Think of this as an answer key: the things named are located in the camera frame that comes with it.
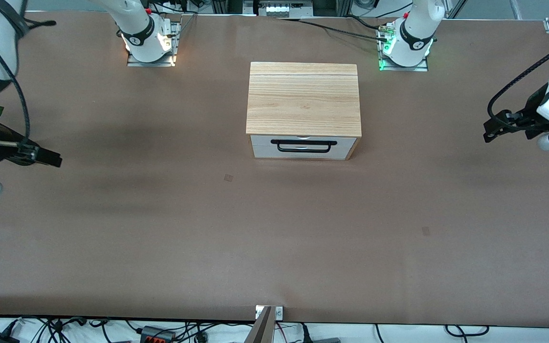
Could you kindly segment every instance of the table surface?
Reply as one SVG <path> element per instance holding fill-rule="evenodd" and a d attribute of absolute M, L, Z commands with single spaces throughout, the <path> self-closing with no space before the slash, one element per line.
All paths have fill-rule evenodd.
<path fill-rule="evenodd" d="M 549 326 L 549 152 L 482 140 L 549 52 L 541 22 L 445 21 L 429 72 L 385 72 L 372 41 L 273 18 L 195 18 L 176 67 L 128 68 L 106 13 L 31 17 L 59 22 L 19 80 L 63 166 L 0 163 L 0 314 Z M 356 64 L 353 158 L 252 159 L 251 61 Z M 22 131 L 14 89 L 0 104 Z"/>

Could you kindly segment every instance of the wood grain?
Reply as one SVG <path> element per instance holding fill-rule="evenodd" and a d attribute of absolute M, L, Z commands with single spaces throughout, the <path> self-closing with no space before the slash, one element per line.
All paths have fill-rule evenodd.
<path fill-rule="evenodd" d="M 361 137 L 357 66 L 251 62 L 246 133 Z"/>

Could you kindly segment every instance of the floor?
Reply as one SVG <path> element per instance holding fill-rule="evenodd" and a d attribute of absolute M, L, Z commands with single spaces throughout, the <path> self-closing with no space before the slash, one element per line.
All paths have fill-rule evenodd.
<path fill-rule="evenodd" d="M 6 328 L 12 319 L 0 318 L 0 332 Z M 146 325 L 157 328 L 177 328 L 183 326 L 181 322 L 141 322 L 131 321 L 135 328 Z M 40 329 L 41 323 L 36 319 L 26 319 L 24 324 L 17 324 L 13 330 L 13 337 L 21 343 L 29 343 Z M 297 323 L 281 323 L 285 333 L 285 339 L 275 332 L 273 343 L 292 343 L 303 339 L 303 331 Z M 337 337 L 341 343 L 381 343 L 376 334 L 376 328 L 372 324 L 318 324 L 308 323 L 307 328 L 313 341 Z M 466 333 L 476 333 L 484 328 L 463 326 Z M 139 342 L 136 334 L 124 321 L 110 321 L 105 330 L 113 343 Z M 207 331 L 208 342 L 212 343 L 241 343 L 247 337 L 251 328 L 249 326 L 219 325 Z M 462 343 L 461 338 L 449 336 L 443 326 L 436 325 L 379 325 L 382 342 L 384 343 Z M 89 325 L 78 326 L 72 324 L 66 326 L 63 333 L 71 343 L 105 343 L 101 328 L 92 328 Z M 45 334 L 42 342 L 49 338 Z M 549 343 L 549 329 L 544 328 L 509 328 L 491 327 L 490 331 L 480 337 L 470 337 L 469 343 Z"/>

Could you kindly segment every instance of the white drawer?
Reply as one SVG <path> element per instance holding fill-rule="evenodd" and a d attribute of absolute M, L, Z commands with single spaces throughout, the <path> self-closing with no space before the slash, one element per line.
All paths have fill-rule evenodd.
<path fill-rule="evenodd" d="M 308 136 L 294 136 L 294 135 L 251 135 L 251 145 L 261 146 L 273 146 L 276 150 L 276 144 L 271 143 L 273 139 L 285 140 L 285 141 L 335 141 L 336 145 L 332 146 L 332 149 L 346 149 L 349 151 L 355 140 L 354 137 L 308 137 Z"/>
<path fill-rule="evenodd" d="M 306 149 L 320 149 L 326 150 L 326 146 L 314 145 L 314 146 L 292 146 L 281 145 L 281 148 L 286 150 L 280 151 L 275 146 L 254 145 L 253 155 L 255 158 L 274 158 L 274 159 L 346 159 L 346 155 L 349 154 L 350 149 L 330 148 L 328 152 L 302 152 Z M 295 149 L 298 152 L 291 152 L 287 150 Z"/>

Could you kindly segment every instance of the metal base plate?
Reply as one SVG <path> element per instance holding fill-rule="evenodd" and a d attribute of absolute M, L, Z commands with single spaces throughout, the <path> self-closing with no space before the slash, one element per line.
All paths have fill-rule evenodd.
<path fill-rule="evenodd" d="M 379 30 L 376 30 L 376 36 L 381 38 L 386 38 L 388 40 L 394 39 L 392 35 L 387 33 L 382 33 Z M 387 43 L 382 41 L 378 42 L 378 67 L 379 70 L 394 70 L 394 71 L 429 71 L 429 65 L 427 64 L 427 57 L 425 57 L 418 65 L 414 67 L 402 67 L 401 65 L 396 64 L 394 61 L 383 54 L 384 46 Z"/>
<path fill-rule="evenodd" d="M 179 47 L 179 33 L 181 32 L 181 25 L 178 21 L 171 22 L 170 32 L 165 34 L 171 34 L 172 36 L 166 43 L 171 45 L 169 52 L 164 54 L 161 58 L 153 62 L 138 61 L 131 54 L 128 54 L 128 60 L 126 65 L 128 67 L 175 67 L 175 61 L 177 60 L 177 48 Z"/>
<path fill-rule="evenodd" d="M 257 319 L 260 314 L 262 313 L 262 310 L 268 305 L 258 305 L 255 307 L 255 319 Z M 274 318 L 275 321 L 280 322 L 283 320 L 283 306 L 276 306 L 275 311 L 276 317 Z"/>

